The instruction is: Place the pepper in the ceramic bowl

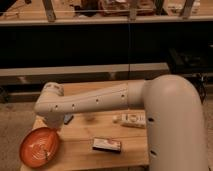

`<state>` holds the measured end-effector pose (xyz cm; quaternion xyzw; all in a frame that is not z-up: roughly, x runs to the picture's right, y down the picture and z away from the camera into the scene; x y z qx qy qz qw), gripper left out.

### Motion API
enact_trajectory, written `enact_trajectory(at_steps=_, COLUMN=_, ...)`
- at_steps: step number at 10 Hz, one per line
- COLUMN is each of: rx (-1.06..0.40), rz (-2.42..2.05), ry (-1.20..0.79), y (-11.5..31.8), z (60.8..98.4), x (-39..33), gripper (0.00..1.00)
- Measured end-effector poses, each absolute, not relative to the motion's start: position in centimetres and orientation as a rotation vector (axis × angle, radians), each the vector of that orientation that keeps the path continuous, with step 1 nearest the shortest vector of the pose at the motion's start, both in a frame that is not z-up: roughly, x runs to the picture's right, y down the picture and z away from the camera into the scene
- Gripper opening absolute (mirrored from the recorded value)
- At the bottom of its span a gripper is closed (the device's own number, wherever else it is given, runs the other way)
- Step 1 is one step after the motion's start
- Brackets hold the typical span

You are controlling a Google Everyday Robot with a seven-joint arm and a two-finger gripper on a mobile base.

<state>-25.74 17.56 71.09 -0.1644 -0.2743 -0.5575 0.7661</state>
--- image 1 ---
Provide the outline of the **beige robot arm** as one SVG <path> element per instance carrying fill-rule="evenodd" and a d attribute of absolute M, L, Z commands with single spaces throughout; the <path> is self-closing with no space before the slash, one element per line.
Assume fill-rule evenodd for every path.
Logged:
<path fill-rule="evenodd" d="M 67 113 L 143 109 L 150 171 L 209 171 L 202 103 L 196 88 L 178 75 L 125 82 L 66 96 L 47 83 L 35 112 L 46 118 Z"/>

